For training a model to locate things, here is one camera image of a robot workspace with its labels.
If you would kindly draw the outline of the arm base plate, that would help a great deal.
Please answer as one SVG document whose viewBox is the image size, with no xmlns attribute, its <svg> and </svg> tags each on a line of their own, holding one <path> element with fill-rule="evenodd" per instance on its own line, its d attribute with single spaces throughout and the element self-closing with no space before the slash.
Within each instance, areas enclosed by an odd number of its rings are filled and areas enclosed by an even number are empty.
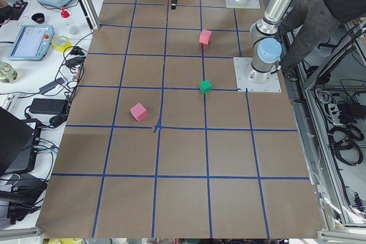
<svg viewBox="0 0 366 244">
<path fill-rule="evenodd" d="M 259 9 L 259 0 L 225 0 L 226 8 L 231 9 Z"/>
<path fill-rule="evenodd" d="M 266 73 L 252 67 L 251 57 L 234 57 L 234 73 L 237 91 L 249 93 L 280 93 L 281 86 L 275 64 Z"/>
</svg>

